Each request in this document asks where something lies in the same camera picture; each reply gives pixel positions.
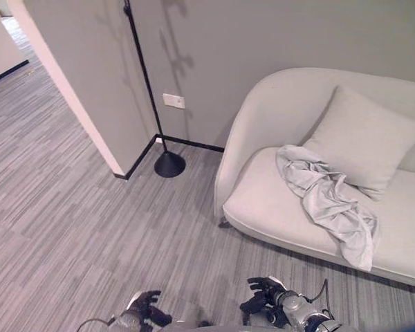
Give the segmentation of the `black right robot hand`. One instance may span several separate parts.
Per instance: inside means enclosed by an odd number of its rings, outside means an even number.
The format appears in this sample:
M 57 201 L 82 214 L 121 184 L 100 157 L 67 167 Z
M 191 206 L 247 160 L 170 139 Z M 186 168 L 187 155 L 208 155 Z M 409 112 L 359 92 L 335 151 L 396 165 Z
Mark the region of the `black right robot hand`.
M 287 291 L 287 288 L 277 278 L 251 277 L 247 279 L 250 290 L 255 291 L 253 296 L 240 305 L 240 310 L 245 315 L 259 313 L 267 305 L 276 306 L 278 298 Z

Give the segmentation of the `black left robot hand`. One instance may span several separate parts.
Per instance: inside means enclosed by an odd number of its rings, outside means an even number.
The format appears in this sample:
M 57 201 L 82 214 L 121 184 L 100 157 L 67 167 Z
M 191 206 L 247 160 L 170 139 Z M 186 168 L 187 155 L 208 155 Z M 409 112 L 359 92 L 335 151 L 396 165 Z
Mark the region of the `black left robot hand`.
M 139 325 L 142 329 L 151 329 L 149 322 L 165 327 L 172 323 L 172 316 L 164 313 L 154 304 L 158 302 L 161 294 L 160 290 L 149 290 L 137 292 L 131 299 L 127 311 L 138 318 Z

